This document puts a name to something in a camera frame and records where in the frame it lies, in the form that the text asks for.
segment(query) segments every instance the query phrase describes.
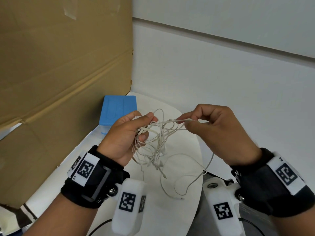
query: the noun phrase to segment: person's right hand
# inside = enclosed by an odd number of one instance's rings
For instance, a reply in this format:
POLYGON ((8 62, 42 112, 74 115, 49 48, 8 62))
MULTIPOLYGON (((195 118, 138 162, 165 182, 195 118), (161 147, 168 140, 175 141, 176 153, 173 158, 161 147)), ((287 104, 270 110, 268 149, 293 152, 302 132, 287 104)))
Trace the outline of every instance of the person's right hand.
POLYGON ((250 165, 261 157, 261 150, 247 135, 229 107, 198 104, 194 111, 181 115, 191 133, 200 136, 211 151, 230 166, 250 165), (198 119, 207 120, 199 123, 198 119))

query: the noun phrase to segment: blue box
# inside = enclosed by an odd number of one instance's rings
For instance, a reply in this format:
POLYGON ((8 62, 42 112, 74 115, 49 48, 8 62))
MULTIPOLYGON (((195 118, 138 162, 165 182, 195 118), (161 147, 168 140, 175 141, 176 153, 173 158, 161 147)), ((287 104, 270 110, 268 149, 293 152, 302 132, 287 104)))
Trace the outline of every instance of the blue box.
POLYGON ((107 134, 117 119, 136 110, 136 96, 106 95, 99 123, 102 134, 107 134))

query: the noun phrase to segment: metal bolt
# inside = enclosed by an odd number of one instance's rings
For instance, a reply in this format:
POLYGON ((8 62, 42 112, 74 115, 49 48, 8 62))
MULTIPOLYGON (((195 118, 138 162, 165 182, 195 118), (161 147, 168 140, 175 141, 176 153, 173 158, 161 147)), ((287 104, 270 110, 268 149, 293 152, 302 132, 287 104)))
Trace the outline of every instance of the metal bolt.
POLYGON ((207 187, 210 188, 210 189, 213 189, 215 187, 218 187, 218 184, 217 183, 211 183, 211 184, 208 184, 207 187))
POLYGON ((244 198, 244 197, 242 197, 240 194, 238 195, 238 197, 237 197, 237 198, 238 198, 238 200, 239 200, 239 201, 242 201, 242 202, 243 202, 243 201, 245 201, 245 198, 244 198))

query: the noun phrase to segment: person's left hand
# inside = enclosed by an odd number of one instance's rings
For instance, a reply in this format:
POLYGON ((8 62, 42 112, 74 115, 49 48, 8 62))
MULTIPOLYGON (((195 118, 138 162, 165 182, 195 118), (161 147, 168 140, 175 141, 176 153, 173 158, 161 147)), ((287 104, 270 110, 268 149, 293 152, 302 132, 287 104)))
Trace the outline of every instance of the person's left hand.
MULTIPOLYGON (((138 134, 138 129, 149 125, 152 121, 157 121, 157 118, 152 112, 132 120, 135 116, 142 115, 138 111, 133 111, 118 119, 97 148, 99 153, 114 160, 123 167, 126 166, 133 157, 132 143, 134 142, 135 136, 138 134)), ((143 133, 139 136, 139 140, 144 142, 148 136, 148 132, 143 133)))

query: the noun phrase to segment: cardboard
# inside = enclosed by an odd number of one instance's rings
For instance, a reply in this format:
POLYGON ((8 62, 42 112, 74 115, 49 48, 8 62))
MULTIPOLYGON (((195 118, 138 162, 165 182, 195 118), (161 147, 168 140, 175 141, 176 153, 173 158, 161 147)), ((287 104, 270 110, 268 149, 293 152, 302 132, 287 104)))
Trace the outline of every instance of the cardboard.
POLYGON ((19 208, 130 91, 131 0, 0 0, 0 203, 19 208))

